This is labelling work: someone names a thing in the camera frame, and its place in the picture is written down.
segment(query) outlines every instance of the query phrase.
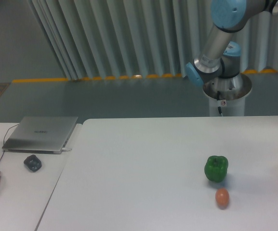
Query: laptop logo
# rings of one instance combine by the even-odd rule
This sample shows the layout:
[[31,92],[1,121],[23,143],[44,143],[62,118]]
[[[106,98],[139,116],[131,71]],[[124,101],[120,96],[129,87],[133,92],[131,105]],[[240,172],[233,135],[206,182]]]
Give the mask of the laptop logo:
[[48,133],[48,131],[34,131],[35,133]]

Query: blue joint cap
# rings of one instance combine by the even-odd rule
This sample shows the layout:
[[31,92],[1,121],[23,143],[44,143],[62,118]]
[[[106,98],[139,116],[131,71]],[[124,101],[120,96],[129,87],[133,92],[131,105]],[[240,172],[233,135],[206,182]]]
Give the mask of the blue joint cap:
[[191,63],[187,63],[185,67],[188,79],[193,82],[197,87],[202,87],[204,85],[201,76],[198,74],[196,69]]
[[245,0],[212,0],[212,20],[217,27],[230,29],[242,20],[246,8]]
[[228,57],[240,57],[241,56],[240,46],[237,43],[231,41],[229,45],[226,47],[224,55]]

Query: cable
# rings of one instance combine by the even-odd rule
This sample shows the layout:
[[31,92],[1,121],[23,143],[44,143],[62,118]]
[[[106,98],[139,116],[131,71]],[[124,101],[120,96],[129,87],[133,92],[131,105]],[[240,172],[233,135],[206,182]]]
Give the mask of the cable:
[[[217,103],[219,103],[219,101],[220,101],[220,91],[217,91]],[[224,114],[222,114],[221,104],[218,104],[218,112],[221,116],[224,116]]]
[[[7,133],[9,132],[9,130],[12,129],[12,128],[14,128],[15,126],[18,126],[18,125],[19,125],[19,124],[14,125],[14,126],[8,128],[8,130],[7,130],[7,132],[6,132],[5,136],[4,136],[4,139],[3,139],[3,145],[5,144],[5,138],[6,138],[6,136],[7,136]],[[0,157],[0,161],[2,160],[4,154],[5,154],[5,151],[3,150],[3,154],[2,154],[2,156]]]

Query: laptop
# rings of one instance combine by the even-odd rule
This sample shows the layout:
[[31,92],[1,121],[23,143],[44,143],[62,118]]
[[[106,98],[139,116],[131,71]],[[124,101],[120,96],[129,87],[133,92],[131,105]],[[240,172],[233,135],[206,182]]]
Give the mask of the laptop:
[[60,154],[78,117],[29,117],[22,119],[3,145],[6,152]]

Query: mouse cable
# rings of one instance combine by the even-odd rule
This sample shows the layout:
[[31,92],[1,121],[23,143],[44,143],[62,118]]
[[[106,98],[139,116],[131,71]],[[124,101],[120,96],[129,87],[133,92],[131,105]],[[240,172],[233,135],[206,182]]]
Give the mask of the mouse cable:
[[[14,128],[15,126],[18,126],[18,125],[19,125],[19,124],[14,125],[14,126],[8,128],[8,130],[7,130],[7,132],[6,132],[5,136],[4,136],[4,139],[3,139],[3,145],[5,144],[5,138],[6,138],[6,136],[7,136],[7,133],[9,132],[9,130],[12,129],[12,128]],[[5,154],[5,151],[3,150],[3,154],[2,154],[2,156],[0,157],[0,161],[2,160],[4,154]]]

